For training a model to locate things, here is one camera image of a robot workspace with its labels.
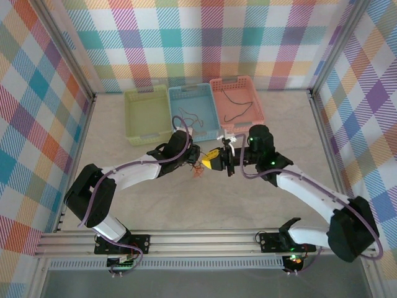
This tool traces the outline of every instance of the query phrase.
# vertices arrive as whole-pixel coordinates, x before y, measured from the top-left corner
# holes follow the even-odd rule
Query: plaid fabric
[[[261,89],[307,88],[353,1],[62,3],[55,9],[47,0],[92,85],[121,92],[237,75],[252,76]]]
[[[28,0],[0,0],[0,297],[21,297],[86,120],[84,97]]]
[[[323,119],[350,195],[370,199],[397,292],[397,1],[372,1],[327,83]]]

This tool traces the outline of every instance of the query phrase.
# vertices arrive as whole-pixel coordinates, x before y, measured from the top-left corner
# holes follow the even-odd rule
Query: metal bracket
[[[260,233],[259,243],[263,253],[313,253],[316,251],[316,246],[311,244],[297,244],[286,250],[280,241],[279,233]]]
[[[140,248],[144,255],[149,253],[150,235],[130,235],[128,237],[128,242]],[[131,249],[115,246],[102,237],[96,237],[95,239],[95,255],[130,255],[131,253]]]

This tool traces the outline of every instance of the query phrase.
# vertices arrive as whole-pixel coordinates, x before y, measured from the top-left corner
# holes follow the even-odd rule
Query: white floor
[[[259,95],[276,150],[333,188],[306,92],[274,91]],[[89,163],[100,167],[119,165],[156,147],[133,147],[124,136],[123,96],[99,96],[78,173]],[[207,152],[221,143],[199,145]],[[255,169],[252,166],[247,171],[254,173]],[[292,217],[325,224],[311,207],[261,179],[246,180],[239,171],[229,178],[226,172],[209,169],[202,178],[193,178],[189,166],[116,193],[110,211],[132,230],[275,228]],[[68,211],[62,230],[76,230],[78,223],[77,217]]]

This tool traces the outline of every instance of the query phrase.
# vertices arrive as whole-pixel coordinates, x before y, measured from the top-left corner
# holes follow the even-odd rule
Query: wire
[[[83,225],[86,224],[86,222],[87,222],[87,220],[88,220],[88,217],[89,217],[89,214],[90,214],[91,209],[92,209],[92,205],[94,204],[94,200],[95,200],[95,196],[96,196],[96,194],[97,194],[98,188],[99,188],[100,184],[103,182],[103,180],[104,180],[106,177],[110,176],[111,174],[113,174],[113,173],[116,172],[116,171],[120,171],[121,169],[128,168],[128,167],[135,166],[135,165],[144,165],[144,164],[148,164],[148,163],[150,163],[150,164],[168,163],[168,162],[170,162],[170,161],[177,160],[179,157],[181,157],[181,156],[185,153],[185,151],[186,151],[186,149],[187,149],[187,147],[189,146],[189,143],[190,143],[189,129],[187,128],[187,125],[186,125],[185,121],[184,121],[182,118],[180,118],[179,116],[174,116],[174,117],[172,118],[172,126],[174,126],[174,129],[176,129],[176,126],[175,126],[175,119],[179,119],[179,120],[181,121],[181,124],[184,126],[185,131],[186,131],[186,143],[185,143],[185,146],[184,146],[184,148],[182,149],[182,151],[179,152],[176,156],[174,156],[174,157],[172,157],[172,158],[168,158],[168,159],[166,159],[166,160],[155,160],[155,161],[149,161],[149,160],[131,161],[131,162],[129,162],[129,163],[125,163],[124,165],[120,165],[120,166],[116,167],[115,169],[113,169],[113,170],[111,170],[111,171],[105,173],[105,174],[98,180],[98,182],[96,183],[96,185],[95,185],[95,187],[94,187],[94,190],[92,191],[91,198],[90,198],[89,203],[88,203],[88,207],[87,207],[86,214],[84,215],[84,217],[83,217],[81,223],[79,223],[78,227],[82,227]],[[142,250],[141,250],[140,248],[135,247],[135,246],[133,246],[133,245],[127,245],[127,244],[123,244],[123,243],[117,243],[117,242],[115,242],[115,241],[113,241],[113,240],[107,238],[107,237],[104,236],[103,234],[100,234],[100,233],[99,233],[99,235],[100,235],[104,240],[108,241],[109,243],[111,243],[111,244],[113,244],[113,245],[120,246],[120,247],[125,247],[125,248],[131,248],[132,250],[135,250],[135,251],[139,252],[139,254],[140,254],[139,260],[135,263],[135,265],[134,265],[131,269],[129,269],[129,270],[127,270],[127,271],[124,271],[124,272],[123,272],[124,275],[126,275],[126,274],[132,272],[132,271],[133,271],[137,266],[139,266],[139,264],[142,262],[142,259],[143,259],[143,252],[142,252]],[[113,267],[110,267],[110,272],[111,272],[112,274],[114,274],[114,272],[113,272]]]
[[[244,112],[242,112],[241,114],[239,114],[239,115],[237,115],[237,116],[234,116],[234,117],[233,117],[232,119],[230,119],[230,120],[226,120],[226,115],[225,115],[225,116],[223,117],[223,121],[224,121],[224,122],[230,122],[230,121],[234,120],[235,118],[244,115],[244,114],[248,111],[248,109],[249,109],[250,107],[252,107],[252,105],[254,104],[253,101],[248,101],[248,102],[243,102],[243,103],[232,101],[232,100],[230,99],[230,97],[225,93],[225,90],[221,89],[221,91],[223,92],[223,94],[224,94],[233,104],[238,104],[239,106],[243,106],[243,105],[245,105],[245,104],[250,104],[250,105],[248,106],[248,108],[247,108]]]
[[[183,108],[181,108],[181,107],[178,107],[178,109],[179,109],[179,112],[181,113],[181,116],[182,116],[182,118],[183,118],[184,120],[189,119],[189,120],[192,121],[192,124],[188,125],[188,127],[192,127],[192,128],[193,128],[193,125],[194,125],[194,123],[196,123],[196,122],[198,122],[198,124],[199,124],[200,127],[203,127],[203,126],[204,126],[204,121],[203,121],[203,120],[200,120],[199,117],[198,117],[198,115],[188,113],[188,112],[186,112],[185,110],[183,110]],[[187,115],[195,116],[195,117],[196,117],[196,120],[193,120],[192,118],[184,118],[184,113],[187,114]]]
[[[241,133],[239,135],[235,136],[236,138],[243,138],[243,144],[245,144],[246,142],[246,135]],[[348,204],[346,204],[344,201],[340,200],[340,198],[336,197],[333,193],[329,192],[327,189],[323,188],[322,186],[318,185],[316,182],[312,181],[311,179],[302,176],[301,174],[298,174],[296,172],[293,171],[289,171],[287,169],[268,169],[267,171],[258,173],[258,174],[247,174],[244,171],[244,150],[245,150],[245,146],[241,147],[241,153],[240,153],[240,169],[241,169],[241,173],[243,174],[243,176],[247,179],[255,179],[261,176],[265,176],[268,175],[270,173],[286,173],[295,177],[298,177],[301,180],[304,180],[306,183],[310,184],[311,186],[315,187],[317,190],[321,191],[323,194],[325,194],[326,196],[330,197],[331,199],[335,200],[336,202],[340,203],[340,205],[344,206],[345,208],[347,208],[349,211],[351,211],[365,226],[365,228],[370,232],[371,236],[373,237],[373,239],[375,240],[377,246],[378,246],[378,255],[377,256],[365,256],[365,255],[360,255],[361,257],[368,259],[368,260],[380,260],[383,257],[383,247],[382,244],[380,242],[380,239],[378,237],[378,235],[375,233],[375,231],[373,230],[373,228],[371,227],[371,225],[361,216],[361,214],[359,214],[356,210],[354,210],[351,206],[349,206]]]

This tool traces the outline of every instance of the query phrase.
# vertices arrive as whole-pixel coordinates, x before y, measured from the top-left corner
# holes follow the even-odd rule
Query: tangled cord
[[[203,126],[204,126],[204,121],[203,121],[203,120],[200,120],[197,114],[188,113],[188,112],[186,112],[185,110],[183,110],[183,108],[181,108],[181,107],[178,107],[178,110],[179,110],[179,112],[181,113],[181,116],[182,116],[182,118],[183,118],[183,120],[184,120],[185,122],[186,122],[186,120],[191,120],[191,121],[192,121],[192,124],[188,125],[188,127],[193,128],[193,125],[194,125],[196,122],[199,124],[200,127],[203,127]],[[187,114],[187,115],[190,115],[190,116],[194,116],[194,117],[196,117],[196,119],[193,119],[193,118],[185,118],[185,117],[184,117],[184,113]]]

